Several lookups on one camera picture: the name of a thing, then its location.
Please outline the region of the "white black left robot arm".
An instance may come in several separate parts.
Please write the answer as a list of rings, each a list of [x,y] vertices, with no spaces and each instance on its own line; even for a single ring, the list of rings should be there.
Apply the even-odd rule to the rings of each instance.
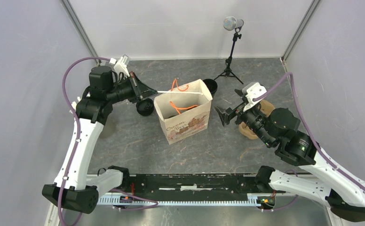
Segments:
[[[71,108],[74,129],[66,158],[54,182],[42,189],[42,195],[57,207],[90,214],[105,193],[114,188],[125,192],[131,186],[129,170],[117,166],[110,166],[103,174],[87,181],[94,147],[113,104],[125,100],[137,103],[157,94],[134,73],[123,71],[124,78],[120,81],[114,81],[115,75],[109,66],[92,68],[89,86]]]

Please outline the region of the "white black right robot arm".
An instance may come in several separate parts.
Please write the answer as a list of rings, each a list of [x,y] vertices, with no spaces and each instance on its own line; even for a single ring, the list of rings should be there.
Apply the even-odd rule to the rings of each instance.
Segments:
[[[235,108],[215,109],[223,125],[232,119],[245,124],[282,161],[317,177],[317,181],[290,176],[269,166],[261,166],[255,177],[260,192],[284,191],[303,196],[331,209],[350,222],[365,221],[365,181],[334,161],[309,135],[299,131],[301,123],[287,108],[265,114],[264,101],[250,109],[241,103]]]

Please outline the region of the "paper takeout bag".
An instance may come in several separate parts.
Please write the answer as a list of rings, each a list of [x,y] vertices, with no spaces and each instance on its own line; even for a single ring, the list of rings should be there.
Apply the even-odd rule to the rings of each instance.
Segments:
[[[201,92],[198,94],[161,93],[154,98],[160,126],[171,145],[208,128],[213,97],[203,80],[179,86],[174,80],[168,91]]]

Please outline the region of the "white straw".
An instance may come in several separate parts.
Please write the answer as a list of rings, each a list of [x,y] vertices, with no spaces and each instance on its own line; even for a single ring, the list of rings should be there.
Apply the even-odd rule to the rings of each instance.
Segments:
[[[203,95],[203,93],[201,92],[187,92],[187,91],[161,91],[161,90],[158,90],[157,91],[158,94],[160,93],[171,93],[171,94],[198,94],[198,95]]]

